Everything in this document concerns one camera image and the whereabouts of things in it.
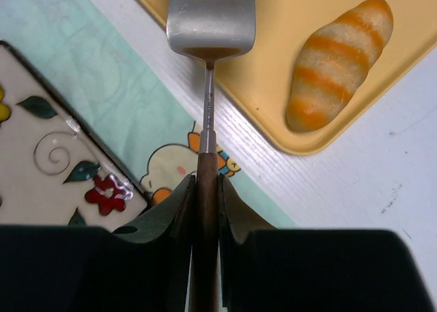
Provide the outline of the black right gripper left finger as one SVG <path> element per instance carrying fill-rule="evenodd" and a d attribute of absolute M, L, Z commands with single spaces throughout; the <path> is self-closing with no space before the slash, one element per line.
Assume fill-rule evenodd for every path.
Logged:
<path fill-rule="evenodd" d="M 1 227 L 2 311 L 183 311 L 195 177 L 163 202 L 107 231 Z"/>

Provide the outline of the steel spatula wooden handle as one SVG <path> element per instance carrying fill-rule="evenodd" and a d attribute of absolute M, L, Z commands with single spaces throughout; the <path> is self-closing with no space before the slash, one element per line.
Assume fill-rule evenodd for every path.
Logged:
<path fill-rule="evenodd" d="M 189 311 L 218 311 L 219 168 L 214 131 L 215 64 L 247 54 L 256 36 L 255 0 L 169 0 L 170 48 L 205 65 L 203 126 L 197 159 Z"/>

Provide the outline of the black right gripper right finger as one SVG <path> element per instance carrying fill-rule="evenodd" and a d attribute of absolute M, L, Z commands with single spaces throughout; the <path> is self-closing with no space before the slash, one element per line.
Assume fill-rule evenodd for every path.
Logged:
<path fill-rule="evenodd" d="M 433 311 L 401 238 L 385 229 L 277 229 L 218 181 L 228 311 Z"/>

